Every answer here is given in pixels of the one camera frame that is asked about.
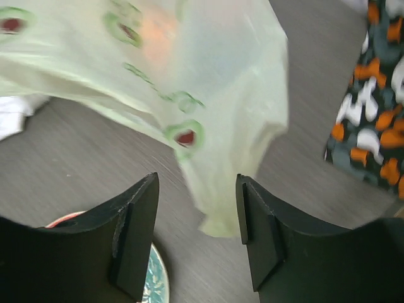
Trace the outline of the light green plastic bag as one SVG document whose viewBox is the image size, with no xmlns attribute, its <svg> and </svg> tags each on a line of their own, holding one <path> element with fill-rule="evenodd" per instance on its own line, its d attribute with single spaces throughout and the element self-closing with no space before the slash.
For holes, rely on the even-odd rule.
<svg viewBox="0 0 404 303">
<path fill-rule="evenodd" d="M 1 95 L 72 100 L 174 150 L 212 237 L 238 174 L 288 128 L 288 39 L 269 1 L 2 1 Z"/>
</svg>

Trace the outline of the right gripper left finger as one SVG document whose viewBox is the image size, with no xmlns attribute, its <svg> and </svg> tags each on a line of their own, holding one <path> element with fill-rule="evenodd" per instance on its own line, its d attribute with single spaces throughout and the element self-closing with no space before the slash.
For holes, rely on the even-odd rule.
<svg viewBox="0 0 404 303">
<path fill-rule="evenodd" d="M 140 302 L 158 208 L 159 180 L 52 228 L 1 219 L 2 302 Z"/>
</svg>

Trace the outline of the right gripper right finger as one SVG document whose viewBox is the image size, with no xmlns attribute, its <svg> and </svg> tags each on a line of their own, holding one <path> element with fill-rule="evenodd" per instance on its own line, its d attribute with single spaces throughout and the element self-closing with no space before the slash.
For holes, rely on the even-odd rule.
<svg viewBox="0 0 404 303">
<path fill-rule="evenodd" d="M 261 302 L 402 302 L 403 219 L 356 229 L 284 202 L 248 176 L 236 180 L 241 241 Z"/>
</svg>

